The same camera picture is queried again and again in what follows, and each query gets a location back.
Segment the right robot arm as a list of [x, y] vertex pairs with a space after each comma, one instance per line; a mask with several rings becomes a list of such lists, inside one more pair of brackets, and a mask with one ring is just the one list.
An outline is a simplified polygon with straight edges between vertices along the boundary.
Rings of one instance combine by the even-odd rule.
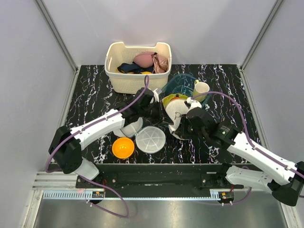
[[199, 137], [216, 148], [240, 156], [259, 168], [245, 170], [235, 165], [224, 165], [216, 178], [220, 188], [243, 185], [271, 193], [279, 202], [296, 206], [304, 187], [304, 163], [283, 159], [252, 141], [236, 126], [227, 122], [215, 122], [201, 108], [193, 108], [186, 114], [176, 113], [179, 120], [176, 130], [182, 139]]

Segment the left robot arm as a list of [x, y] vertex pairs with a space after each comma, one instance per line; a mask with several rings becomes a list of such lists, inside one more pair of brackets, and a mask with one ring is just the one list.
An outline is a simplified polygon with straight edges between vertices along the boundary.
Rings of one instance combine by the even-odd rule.
[[123, 129], [140, 118], [153, 124], [172, 124], [157, 91], [141, 88], [135, 96], [118, 103], [104, 115], [74, 128], [59, 127], [49, 147], [50, 158], [55, 160], [58, 171], [76, 173], [86, 178], [92, 188], [103, 181], [99, 169], [82, 156], [82, 151], [102, 136]]

